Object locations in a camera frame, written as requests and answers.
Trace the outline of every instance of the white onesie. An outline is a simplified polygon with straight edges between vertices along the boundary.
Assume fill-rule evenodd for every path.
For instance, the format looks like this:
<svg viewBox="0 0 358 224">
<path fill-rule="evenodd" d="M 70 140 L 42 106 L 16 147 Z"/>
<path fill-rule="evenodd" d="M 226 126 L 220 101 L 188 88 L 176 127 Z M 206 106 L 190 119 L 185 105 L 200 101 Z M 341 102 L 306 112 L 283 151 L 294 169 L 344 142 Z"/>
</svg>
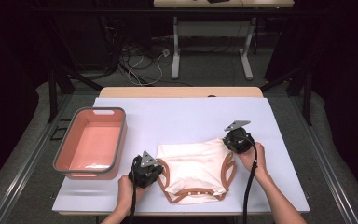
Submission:
<svg viewBox="0 0 358 224">
<path fill-rule="evenodd" d="M 182 145 L 158 145 L 157 160 L 164 166 L 158 183 L 171 203 L 221 201 L 234 178 L 233 152 L 223 140 Z"/>
</svg>

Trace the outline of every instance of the desk leg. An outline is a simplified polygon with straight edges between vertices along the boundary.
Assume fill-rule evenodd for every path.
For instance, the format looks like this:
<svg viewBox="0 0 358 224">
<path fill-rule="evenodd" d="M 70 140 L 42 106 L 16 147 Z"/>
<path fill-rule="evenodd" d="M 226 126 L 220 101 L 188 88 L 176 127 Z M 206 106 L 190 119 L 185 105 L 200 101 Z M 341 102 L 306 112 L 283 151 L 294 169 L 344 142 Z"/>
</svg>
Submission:
<svg viewBox="0 0 358 224">
<path fill-rule="evenodd" d="M 253 32 L 255 29 L 255 18 L 252 18 L 249 22 L 248 31 L 246 33 L 246 40 L 243 49 L 240 49 L 240 56 L 242 61 L 243 72 L 245 73 L 246 80 L 253 80 L 254 76 L 252 73 L 251 65 L 248 60 L 248 51 L 251 45 Z"/>
<path fill-rule="evenodd" d="M 173 17 L 173 61 L 172 61 L 172 73 L 171 78 L 179 78 L 179 37 L 178 37 L 178 19 Z"/>
</svg>

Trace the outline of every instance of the cream garment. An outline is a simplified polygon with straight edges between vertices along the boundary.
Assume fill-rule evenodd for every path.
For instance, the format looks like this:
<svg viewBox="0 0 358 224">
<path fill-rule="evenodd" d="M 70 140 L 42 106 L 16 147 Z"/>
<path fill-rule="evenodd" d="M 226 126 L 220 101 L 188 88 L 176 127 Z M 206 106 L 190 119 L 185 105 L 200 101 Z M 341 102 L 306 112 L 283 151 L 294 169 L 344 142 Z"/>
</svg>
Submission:
<svg viewBox="0 0 358 224">
<path fill-rule="evenodd" d="M 232 151 L 220 138 L 204 143 L 158 145 L 156 158 L 164 166 L 158 183 L 171 203 L 223 200 L 237 168 Z"/>
</svg>

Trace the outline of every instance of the plastic bin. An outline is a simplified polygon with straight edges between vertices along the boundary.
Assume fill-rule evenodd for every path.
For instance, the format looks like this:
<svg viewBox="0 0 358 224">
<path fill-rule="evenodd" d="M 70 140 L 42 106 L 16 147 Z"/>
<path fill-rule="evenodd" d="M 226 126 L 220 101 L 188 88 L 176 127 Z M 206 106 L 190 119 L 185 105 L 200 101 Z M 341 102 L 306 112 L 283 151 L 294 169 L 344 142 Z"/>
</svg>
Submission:
<svg viewBox="0 0 358 224">
<path fill-rule="evenodd" d="M 106 180 L 117 175 L 127 131 L 119 107 L 79 109 L 54 159 L 54 168 L 70 179 Z"/>
</svg>

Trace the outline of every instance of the table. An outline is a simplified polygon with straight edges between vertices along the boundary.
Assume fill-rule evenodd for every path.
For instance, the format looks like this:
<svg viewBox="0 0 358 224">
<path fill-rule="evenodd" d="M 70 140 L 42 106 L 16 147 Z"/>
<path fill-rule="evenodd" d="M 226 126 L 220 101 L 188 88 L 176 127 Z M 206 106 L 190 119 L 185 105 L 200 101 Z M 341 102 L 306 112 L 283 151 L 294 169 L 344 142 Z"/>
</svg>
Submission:
<svg viewBox="0 0 358 224">
<path fill-rule="evenodd" d="M 291 7 L 293 0 L 230 0 L 210 4 L 207 0 L 154 0 L 155 7 Z M 255 18 L 249 21 L 179 21 L 173 17 L 173 61 L 172 79 L 179 78 L 180 49 L 179 36 L 245 36 L 240 57 L 247 80 L 253 80 L 247 58 L 255 28 Z"/>
<path fill-rule="evenodd" d="M 268 168 L 277 185 L 299 212 L 310 210 L 268 100 L 262 97 L 258 88 L 104 88 L 94 106 L 112 105 L 126 110 L 128 124 L 117 177 L 95 181 L 66 177 L 52 207 L 53 211 L 63 215 L 109 214 L 116 206 L 117 180 L 128 173 L 131 161 L 137 154 L 142 155 L 147 149 L 152 156 L 156 156 L 157 143 L 199 142 L 221 136 L 226 134 L 223 130 L 233 119 L 254 121 L 246 129 L 265 145 Z M 154 116 L 143 118 L 149 113 Z M 188 128 L 189 124 L 194 123 L 199 125 Z M 248 176 L 249 172 L 243 166 L 238 166 L 227 197 L 217 203 L 170 204 L 159 185 L 154 184 L 137 205 L 135 215 L 240 216 Z M 250 192 L 248 211 L 249 214 L 270 212 L 264 191 L 256 181 Z"/>
</svg>

